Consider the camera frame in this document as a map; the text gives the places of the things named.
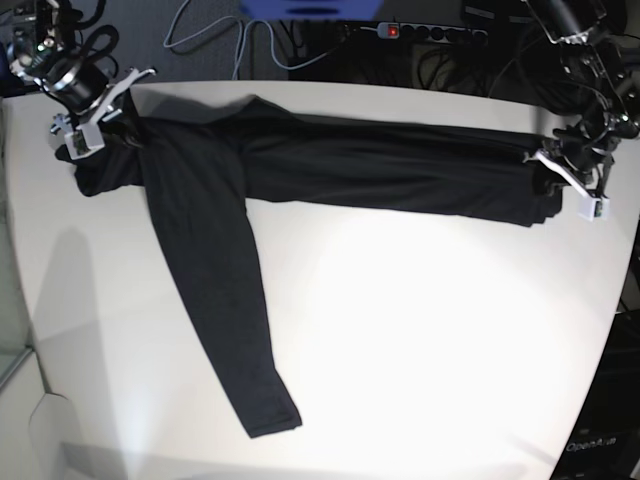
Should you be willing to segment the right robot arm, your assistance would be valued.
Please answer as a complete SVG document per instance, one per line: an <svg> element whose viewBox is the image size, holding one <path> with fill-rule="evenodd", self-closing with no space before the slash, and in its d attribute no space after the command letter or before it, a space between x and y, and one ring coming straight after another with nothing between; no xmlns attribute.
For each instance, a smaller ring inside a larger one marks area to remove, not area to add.
<svg viewBox="0 0 640 480"><path fill-rule="evenodd" d="M113 58L120 35L98 24L106 3L99 1L84 19L69 1L3 1L10 41L6 66L11 77L35 87L59 104L50 134L64 143L71 159L89 157L117 142L141 147L145 132L131 87L156 73L131 68L107 74L99 62Z"/></svg>

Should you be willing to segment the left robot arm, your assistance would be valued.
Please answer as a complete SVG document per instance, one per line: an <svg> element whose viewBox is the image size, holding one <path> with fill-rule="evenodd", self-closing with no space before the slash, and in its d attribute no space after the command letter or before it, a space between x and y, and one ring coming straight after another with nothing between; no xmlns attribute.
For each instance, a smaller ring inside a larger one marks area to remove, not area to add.
<svg viewBox="0 0 640 480"><path fill-rule="evenodd" d="M577 121L553 131L532 156L550 172L542 181L549 193L564 186L579 195L579 215L588 221L608 216L605 194L613 153L624 140L639 138L639 87L633 67L606 26L600 1L528 1L532 17L560 50L562 83L593 98Z"/></svg>

